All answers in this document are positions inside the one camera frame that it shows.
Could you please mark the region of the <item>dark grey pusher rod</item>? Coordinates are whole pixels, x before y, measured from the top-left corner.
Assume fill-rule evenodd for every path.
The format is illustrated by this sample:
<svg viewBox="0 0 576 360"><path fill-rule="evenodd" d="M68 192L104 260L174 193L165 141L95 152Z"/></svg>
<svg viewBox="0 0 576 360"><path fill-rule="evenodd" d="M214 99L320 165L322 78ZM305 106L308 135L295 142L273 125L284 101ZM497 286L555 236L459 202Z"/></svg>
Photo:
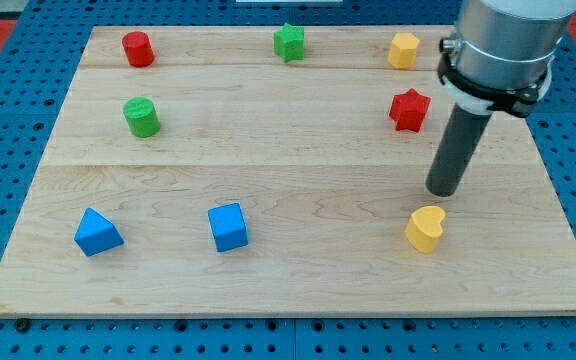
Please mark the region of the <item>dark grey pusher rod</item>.
<svg viewBox="0 0 576 360"><path fill-rule="evenodd" d="M426 177L430 193L449 197L456 192L491 117L453 107Z"/></svg>

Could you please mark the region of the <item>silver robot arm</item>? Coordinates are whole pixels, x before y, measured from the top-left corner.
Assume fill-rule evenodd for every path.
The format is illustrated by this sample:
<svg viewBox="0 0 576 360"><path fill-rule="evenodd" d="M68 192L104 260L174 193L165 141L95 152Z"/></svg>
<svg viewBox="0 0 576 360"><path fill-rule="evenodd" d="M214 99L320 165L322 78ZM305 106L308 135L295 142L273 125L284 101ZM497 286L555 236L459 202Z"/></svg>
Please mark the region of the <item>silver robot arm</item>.
<svg viewBox="0 0 576 360"><path fill-rule="evenodd" d="M496 112L525 118L552 83L551 65L576 0L464 0L439 43L438 79L455 101L426 178L455 193Z"/></svg>

